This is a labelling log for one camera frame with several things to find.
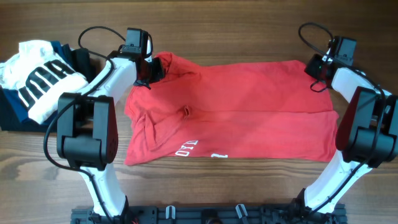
red shirt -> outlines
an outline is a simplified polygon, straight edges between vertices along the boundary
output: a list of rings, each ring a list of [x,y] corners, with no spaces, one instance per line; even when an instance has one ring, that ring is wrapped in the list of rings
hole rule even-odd
[[[311,91],[303,63],[201,67],[168,52],[158,57],[165,78],[127,98],[127,165],[163,156],[333,157],[338,115],[328,91]]]

white cloth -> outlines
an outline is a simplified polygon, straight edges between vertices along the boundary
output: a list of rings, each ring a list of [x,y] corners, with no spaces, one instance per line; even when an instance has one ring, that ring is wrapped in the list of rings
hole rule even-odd
[[[57,110],[62,93],[76,93],[88,84],[44,40],[19,43],[19,53],[0,63],[0,80],[3,88],[18,90],[28,117],[39,124]]]

wood grain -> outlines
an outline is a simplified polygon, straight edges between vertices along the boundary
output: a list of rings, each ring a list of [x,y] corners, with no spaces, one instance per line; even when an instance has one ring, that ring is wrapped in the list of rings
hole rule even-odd
[[[316,21],[335,35],[357,39],[355,64],[383,88],[398,92],[397,1],[59,2],[0,4],[0,60],[7,60],[17,52],[19,42],[30,39],[60,40],[77,48],[82,30],[101,25],[122,34],[127,27],[145,29],[154,38],[155,53],[171,51],[200,65],[307,62],[314,52],[301,43],[297,28]],[[306,32],[308,39],[326,49],[324,33]],[[95,30],[87,33],[82,44],[106,54],[121,41]],[[123,115],[127,94],[116,105],[119,151],[115,166],[133,205],[285,203],[326,166],[300,160],[174,157],[124,166],[132,134],[130,120]],[[344,99],[332,91],[331,98],[342,116],[347,107]],[[42,141],[42,134],[0,132],[0,223],[68,223],[72,208],[93,204],[78,174],[46,161]],[[49,148],[57,158],[54,137]],[[341,200],[346,203],[349,222],[396,223],[397,185],[396,161],[360,179]]]

